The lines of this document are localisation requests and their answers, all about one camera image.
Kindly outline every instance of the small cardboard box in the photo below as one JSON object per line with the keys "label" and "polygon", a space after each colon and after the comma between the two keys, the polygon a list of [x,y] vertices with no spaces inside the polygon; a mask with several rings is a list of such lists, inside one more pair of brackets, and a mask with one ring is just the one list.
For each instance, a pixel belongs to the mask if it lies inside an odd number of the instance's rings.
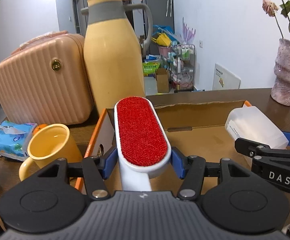
{"label": "small cardboard box", "polygon": [[165,68],[158,68],[156,70],[156,81],[158,93],[169,92],[169,75]]}
{"label": "small cardboard box", "polygon": [[[204,104],[176,104],[155,107],[171,146],[176,146],[185,156],[198,155],[207,162],[219,163],[227,157],[250,168],[243,155],[234,148],[234,141],[225,130],[225,122],[231,110],[249,104],[247,101],[213,102]],[[114,110],[105,109],[96,125],[85,157],[104,153],[116,145]],[[121,190],[118,163],[110,178],[105,181],[111,194]],[[157,178],[151,179],[154,191],[170,190],[176,195],[182,180],[178,179],[172,166]],[[205,178],[202,194],[217,185],[217,178]],[[78,190],[83,190],[83,180],[78,178]]]}

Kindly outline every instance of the translucent container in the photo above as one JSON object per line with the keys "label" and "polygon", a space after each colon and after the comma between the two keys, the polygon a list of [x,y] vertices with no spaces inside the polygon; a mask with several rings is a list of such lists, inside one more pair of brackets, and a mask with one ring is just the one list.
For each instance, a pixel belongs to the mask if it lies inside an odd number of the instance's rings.
{"label": "translucent container", "polygon": [[[267,144],[272,149],[285,149],[289,143],[282,131],[256,106],[232,110],[225,129],[234,140],[245,138]],[[245,156],[245,159],[252,166],[252,158]]]}

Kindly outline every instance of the dark brown tabletop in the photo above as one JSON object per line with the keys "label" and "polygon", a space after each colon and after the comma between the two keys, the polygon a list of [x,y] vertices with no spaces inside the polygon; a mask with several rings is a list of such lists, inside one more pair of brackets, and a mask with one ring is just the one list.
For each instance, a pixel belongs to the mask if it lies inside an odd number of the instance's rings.
{"label": "dark brown tabletop", "polygon": [[[248,100],[257,106],[281,130],[290,130],[290,107],[276,103],[270,97],[271,89],[241,89],[219,90],[206,92],[179,92],[175,94],[155,95],[147,97],[154,106],[178,103],[207,103]],[[97,113],[94,110],[87,122],[69,126],[76,143],[84,152],[97,123]],[[18,169],[20,163],[10,162],[0,158],[0,196],[19,183]]]}

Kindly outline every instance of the blue tissue pack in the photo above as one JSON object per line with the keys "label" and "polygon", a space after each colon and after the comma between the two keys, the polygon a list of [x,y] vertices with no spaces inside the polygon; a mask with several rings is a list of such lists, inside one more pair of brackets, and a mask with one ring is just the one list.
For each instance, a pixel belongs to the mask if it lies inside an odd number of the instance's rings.
{"label": "blue tissue pack", "polygon": [[3,121],[0,126],[0,155],[24,161],[28,157],[27,147],[37,124]]}

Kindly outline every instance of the dried flower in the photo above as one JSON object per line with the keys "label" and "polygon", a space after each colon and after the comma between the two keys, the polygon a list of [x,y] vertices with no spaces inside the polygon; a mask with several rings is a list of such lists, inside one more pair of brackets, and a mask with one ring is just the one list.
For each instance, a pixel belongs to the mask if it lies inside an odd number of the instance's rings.
{"label": "dried flower", "polygon": [[268,14],[270,17],[274,17],[275,13],[278,11],[278,7],[275,3],[270,0],[263,0],[263,10]]}

